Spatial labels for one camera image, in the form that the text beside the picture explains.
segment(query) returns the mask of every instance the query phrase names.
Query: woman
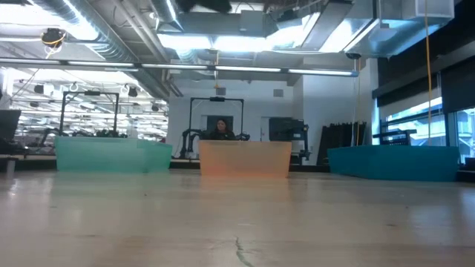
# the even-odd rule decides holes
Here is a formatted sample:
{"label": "woman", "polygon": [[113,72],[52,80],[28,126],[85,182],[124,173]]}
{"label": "woman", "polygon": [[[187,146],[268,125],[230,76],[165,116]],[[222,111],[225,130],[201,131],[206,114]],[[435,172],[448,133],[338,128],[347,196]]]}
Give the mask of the woman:
{"label": "woman", "polygon": [[219,119],[216,128],[209,135],[211,140],[236,140],[235,134],[228,129],[225,119]]}

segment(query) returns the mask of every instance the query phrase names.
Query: floor crack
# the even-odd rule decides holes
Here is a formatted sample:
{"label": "floor crack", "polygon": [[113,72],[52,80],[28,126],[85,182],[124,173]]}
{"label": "floor crack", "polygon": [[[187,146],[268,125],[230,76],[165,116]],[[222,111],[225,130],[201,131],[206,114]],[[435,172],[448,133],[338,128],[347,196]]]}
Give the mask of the floor crack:
{"label": "floor crack", "polygon": [[246,260],[246,258],[244,257],[243,255],[243,252],[244,252],[244,248],[243,246],[240,244],[239,242],[239,237],[236,237],[236,256],[237,258],[239,259],[239,261],[242,262],[242,264],[244,264],[245,266],[247,267],[254,267],[249,261]]}

